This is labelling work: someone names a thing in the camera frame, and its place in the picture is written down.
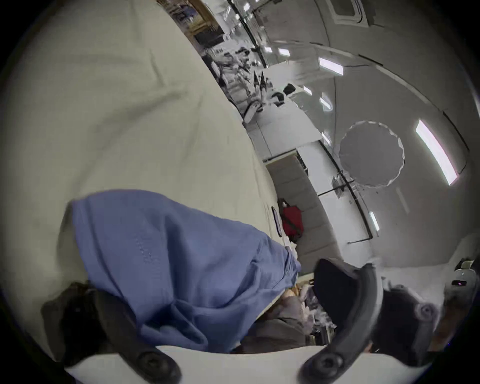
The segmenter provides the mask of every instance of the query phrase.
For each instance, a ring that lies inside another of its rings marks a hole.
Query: ceiling light
[[[370,212],[370,217],[372,218],[373,225],[375,226],[375,230],[378,232],[380,230],[380,227],[378,226],[377,218],[375,217],[375,214],[373,212]]]
[[[435,160],[437,160],[438,165],[442,169],[448,185],[451,185],[458,177],[458,175],[455,172],[455,169],[453,168],[450,159],[448,158],[440,143],[437,141],[435,136],[432,134],[432,132],[430,132],[430,130],[427,128],[427,126],[423,123],[422,120],[419,120],[415,132],[427,145],[428,149],[430,149],[430,152],[432,153]]]
[[[290,51],[285,48],[279,48],[278,53],[282,56],[290,56]]]
[[[343,76],[343,67],[340,64],[334,63],[333,61],[330,61],[327,59],[322,59],[321,57],[318,58],[318,62],[322,67],[327,68]]]
[[[332,146],[332,141],[330,140],[330,138],[322,132],[322,137],[324,138],[325,142],[329,145],[329,146]]]
[[[332,110],[332,106],[326,101],[323,97],[320,98],[320,102],[327,108],[329,111]]]

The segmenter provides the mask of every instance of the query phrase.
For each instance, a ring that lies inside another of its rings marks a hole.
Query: red bag
[[[280,208],[282,226],[290,241],[296,242],[303,235],[301,210],[297,206]]]

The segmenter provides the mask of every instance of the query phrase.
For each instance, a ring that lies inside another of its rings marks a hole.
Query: small screen
[[[452,285],[456,285],[457,287],[464,287],[467,285],[467,282],[465,280],[454,280],[452,281]]]

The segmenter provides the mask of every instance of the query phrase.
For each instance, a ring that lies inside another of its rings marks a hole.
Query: gray cushion
[[[319,259],[342,260],[328,216],[296,155],[277,160],[267,169],[277,196],[302,211],[304,232],[297,242],[301,274],[312,273]]]

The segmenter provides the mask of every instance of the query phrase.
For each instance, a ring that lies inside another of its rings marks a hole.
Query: fluorescent light
[[[435,139],[435,136],[432,134],[432,132],[430,132],[430,130],[427,128],[427,126],[423,123],[422,120],[419,120],[415,132],[418,133],[420,138],[427,145],[428,149],[430,149],[430,152],[432,153],[435,160],[437,160],[438,165],[442,169],[448,185],[451,185],[458,177],[458,175],[456,174],[455,169],[450,162],[450,159],[448,158],[440,143],[437,141],[437,139]]]
[[[370,217],[372,218],[373,225],[375,226],[375,230],[378,232],[380,230],[380,227],[378,226],[377,218],[375,217],[375,214],[373,212],[370,212]]]
[[[332,141],[330,140],[330,138],[322,132],[322,137],[324,138],[325,142],[328,144],[328,145],[332,145]]]
[[[333,61],[330,61],[327,59],[322,59],[321,57],[318,58],[318,62],[322,67],[327,68],[343,76],[343,67],[340,64],[334,63]]]
[[[329,110],[332,110],[332,106],[323,97],[320,98],[320,102]]]
[[[282,56],[290,56],[290,51],[285,48],[279,48],[278,53]]]

